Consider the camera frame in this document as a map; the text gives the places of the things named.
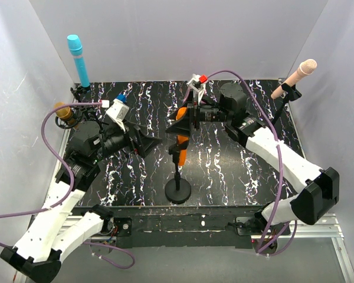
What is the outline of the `round base shock-mount stand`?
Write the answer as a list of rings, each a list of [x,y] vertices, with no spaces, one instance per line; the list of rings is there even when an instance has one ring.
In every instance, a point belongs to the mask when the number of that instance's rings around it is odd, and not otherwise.
[[[169,146],[168,153],[175,165],[174,178],[165,185],[165,196],[173,204],[185,203],[191,196],[190,183],[181,177],[179,168],[185,164],[189,138],[177,135],[176,142]]]

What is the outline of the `beige microphone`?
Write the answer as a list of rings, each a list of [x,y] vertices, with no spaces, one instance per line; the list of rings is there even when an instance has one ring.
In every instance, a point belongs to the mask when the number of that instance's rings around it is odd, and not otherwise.
[[[283,85],[288,85],[289,87],[296,85],[302,78],[311,75],[316,68],[317,62],[314,59],[301,62],[297,70],[272,92],[271,98],[276,99],[280,97],[285,92],[282,88]]]

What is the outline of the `gold microphone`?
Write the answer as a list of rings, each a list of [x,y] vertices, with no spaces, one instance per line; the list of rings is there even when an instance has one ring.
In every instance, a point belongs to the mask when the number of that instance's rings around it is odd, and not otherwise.
[[[78,123],[77,116],[71,107],[64,107],[55,112],[55,122],[60,127],[75,127]]]

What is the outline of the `white blue small microphone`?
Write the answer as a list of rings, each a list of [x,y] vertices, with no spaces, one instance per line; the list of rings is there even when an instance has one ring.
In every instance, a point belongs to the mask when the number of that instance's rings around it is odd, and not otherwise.
[[[121,101],[122,103],[125,103],[126,104],[126,96],[124,94],[119,94],[117,97],[116,97],[117,100]]]

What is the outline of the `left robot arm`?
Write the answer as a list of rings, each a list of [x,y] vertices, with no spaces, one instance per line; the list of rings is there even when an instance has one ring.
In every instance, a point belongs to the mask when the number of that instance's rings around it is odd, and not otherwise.
[[[1,259],[34,282],[51,282],[72,251],[97,233],[110,233],[114,214],[100,205],[88,209],[65,231],[60,229],[99,175],[101,160],[124,148],[146,157],[162,142],[145,132],[144,126],[130,121],[124,122],[123,129],[114,122],[103,127],[93,121],[79,125],[68,142],[64,165],[55,176],[57,188],[22,238],[2,250]]]

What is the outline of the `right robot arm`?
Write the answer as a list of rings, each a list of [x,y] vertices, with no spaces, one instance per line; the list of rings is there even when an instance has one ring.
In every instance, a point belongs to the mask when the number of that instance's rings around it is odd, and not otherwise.
[[[246,229],[262,232],[290,221],[314,225],[339,201],[339,173],[310,163],[280,141],[265,121],[247,111],[247,95],[240,85],[226,83],[219,93],[217,102],[204,96],[200,105],[201,91],[191,89],[183,105],[169,115],[172,124],[167,133],[190,137],[202,122],[223,122],[233,141],[262,158],[292,185],[296,195],[263,206],[246,221]]]

